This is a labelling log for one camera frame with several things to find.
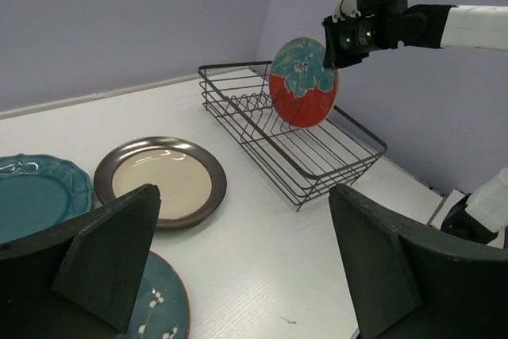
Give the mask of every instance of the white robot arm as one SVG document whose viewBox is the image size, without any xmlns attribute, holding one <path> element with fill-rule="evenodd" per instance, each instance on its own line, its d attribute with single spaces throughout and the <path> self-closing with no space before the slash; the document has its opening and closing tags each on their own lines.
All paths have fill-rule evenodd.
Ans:
<svg viewBox="0 0 508 339">
<path fill-rule="evenodd" d="M 398 43 L 422 48 L 508 51 L 508 7 L 416 5 L 407 0 L 335 0 L 323 21 L 326 68 L 349 67 Z M 487 244 L 508 226 L 508 168 L 458 203 L 441 230 Z"/>
</svg>

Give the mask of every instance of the dark blue plate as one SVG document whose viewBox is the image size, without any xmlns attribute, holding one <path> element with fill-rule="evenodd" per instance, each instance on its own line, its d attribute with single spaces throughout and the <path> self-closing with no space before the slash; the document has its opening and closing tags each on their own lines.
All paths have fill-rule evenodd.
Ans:
<svg viewBox="0 0 508 339">
<path fill-rule="evenodd" d="M 92 192 L 88 175 L 68 160 L 0 157 L 0 244 L 84 214 Z"/>
<path fill-rule="evenodd" d="M 186 339 L 191 323 L 182 280 L 165 260 L 150 252 L 123 339 Z"/>
</svg>

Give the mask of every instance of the black wire dish rack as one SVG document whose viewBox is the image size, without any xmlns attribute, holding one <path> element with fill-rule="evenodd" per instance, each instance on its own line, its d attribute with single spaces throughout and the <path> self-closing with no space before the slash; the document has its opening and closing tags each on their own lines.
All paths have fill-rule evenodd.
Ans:
<svg viewBox="0 0 508 339">
<path fill-rule="evenodd" d="M 262 61 L 200 67 L 203 105 L 300 210 L 335 184 L 353 184 L 387 145 L 338 106 L 310 129 L 286 123 L 271 103 L 270 66 Z M 252 71 L 207 75 L 228 68 Z"/>
</svg>

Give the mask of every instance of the table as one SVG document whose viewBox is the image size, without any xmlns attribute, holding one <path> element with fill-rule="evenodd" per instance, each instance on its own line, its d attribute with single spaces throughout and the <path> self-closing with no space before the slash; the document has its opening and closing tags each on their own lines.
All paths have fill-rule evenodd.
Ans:
<svg viewBox="0 0 508 339">
<path fill-rule="evenodd" d="M 158 231 L 152 243 L 185 283 L 190 338 L 349 339 L 356 319 L 327 198 L 296 213 L 203 109 L 200 90 L 194 80 L 2 120 L 0 153 L 47 153 L 93 176 L 105 154 L 139 137 L 203 146 L 228 176 L 224 202 L 201 225 Z M 385 159 L 354 187 L 424 223 L 441 201 Z"/>
</svg>

